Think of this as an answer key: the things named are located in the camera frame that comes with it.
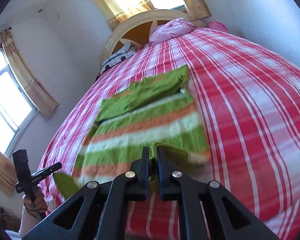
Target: black handheld device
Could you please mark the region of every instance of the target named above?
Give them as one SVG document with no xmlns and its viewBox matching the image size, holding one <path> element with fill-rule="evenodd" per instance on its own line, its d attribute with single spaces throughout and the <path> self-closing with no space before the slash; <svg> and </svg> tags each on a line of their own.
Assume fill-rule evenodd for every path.
<svg viewBox="0 0 300 240">
<path fill-rule="evenodd" d="M 16 190 L 18 193 L 24 192 L 31 198 L 32 202 L 34 202 L 36 199 L 34 188 L 39 184 L 39 182 L 62 168 L 61 162 L 57 162 L 47 168 L 42 169 L 41 171 L 31 174 L 26 150 L 15 151 L 12 154 L 12 158 L 18 178 Z M 45 213 L 39 213 L 39 215 L 42 219 L 46 217 Z"/>
</svg>

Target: green cloth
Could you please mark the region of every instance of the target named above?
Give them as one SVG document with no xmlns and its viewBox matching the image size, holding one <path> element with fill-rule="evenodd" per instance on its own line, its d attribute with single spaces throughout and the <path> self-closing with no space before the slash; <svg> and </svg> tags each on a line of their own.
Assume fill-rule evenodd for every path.
<svg viewBox="0 0 300 240">
<path fill-rule="evenodd" d="M 116 94 L 127 93 L 127 95 L 102 100 L 96 121 L 100 122 L 125 114 L 159 98 L 172 95 L 185 87 L 188 80 L 189 69 L 184 65 L 167 73 L 144 78 L 140 82 L 132 82 L 127 89 Z"/>
<path fill-rule="evenodd" d="M 186 92 L 187 65 L 144 78 L 101 103 L 98 116 L 77 155 L 72 176 L 54 176 L 60 193 L 68 198 L 90 180 L 104 183 L 128 171 L 150 148 L 156 159 L 158 146 L 167 160 L 189 171 L 210 157 L 201 115 Z"/>
</svg>

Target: bed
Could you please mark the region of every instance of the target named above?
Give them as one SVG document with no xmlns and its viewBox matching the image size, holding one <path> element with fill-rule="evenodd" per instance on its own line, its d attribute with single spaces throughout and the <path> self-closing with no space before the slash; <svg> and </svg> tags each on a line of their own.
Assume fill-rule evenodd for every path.
<svg viewBox="0 0 300 240">
<path fill-rule="evenodd" d="M 171 10 L 140 13 L 111 35 L 101 61 L 126 39 L 143 47 L 105 72 L 65 119 L 39 169 L 57 161 L 71 174 L 103 98 L 143 77 L 187 64 L 189 90 L 201 113 L 211 161 L 192 174 L 200 181 L 220 181 L 282 240 L 300 230 L 300 69 L 281 56 L 245 39 L 208 28 L 149 46 L 151 25 L 186 14 Z M 40 186 L 51 203 L 63 197 L 52 177 Z M 126 233 L 152 239 L 179 239 L 175 202 L 131 202 Z"/>
</svg>

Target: handle grip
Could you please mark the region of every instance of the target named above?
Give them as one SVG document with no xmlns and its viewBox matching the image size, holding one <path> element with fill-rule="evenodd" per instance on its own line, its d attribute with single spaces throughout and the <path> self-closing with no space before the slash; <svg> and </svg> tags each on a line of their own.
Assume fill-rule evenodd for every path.
<svg viewBox="0 0 300 240">
<path fill-rule="evenodd" d="M 36 199 L 36 196 L 35 196 L 35 194 L 34 194 L 34 190 L 33 190 L 32 188 L 29 188 L 29 189 L 25 190 L 24 192 L 25 192 L 25 194 L 26 194 L 27 196 L 30 197 L 30 199 L 31 199 L 31 201 L 32 201 L 32 203 L 33 203 L 33 205 L 34 205 L 34 201 L 35 201 L 35 199 Z M 38 212 L 38 214 L 39 214 L 39 216 L 41 217 L 41 220 L 45 219 L 45 217 L 46 217 L 46 213 L 45 213 L 45 212 Z"/>
</svg>

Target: white wall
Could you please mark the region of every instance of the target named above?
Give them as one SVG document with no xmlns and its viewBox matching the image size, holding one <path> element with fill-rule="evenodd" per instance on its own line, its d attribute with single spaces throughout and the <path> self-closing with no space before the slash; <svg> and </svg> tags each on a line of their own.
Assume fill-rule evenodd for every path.
<svg viewBox="0 0 300 240">
<path fill-rule="evenodd" d="M 71 53 L 43 17 L 11 23 L 11 27 L 27 65 L 60 104 L 49 119 L 38 113 L 14 147 L 27 150 L 30 170 L 35 172 L 53 135 L 90 84 L 85 82 Z M 0 206 L 21 216 L 22 194 L 8 197 L 0 190 Z"/>
<path fill-rule="evenodd" d="M 92 85 L 111 31 L 92 0 L 49 0 L 42 11 Z"/>
<path fill-rule="evenodd" d="M 300 67 L 300 9 L 293 0 L 206 0 L 213 19 Z"/>
</svg>

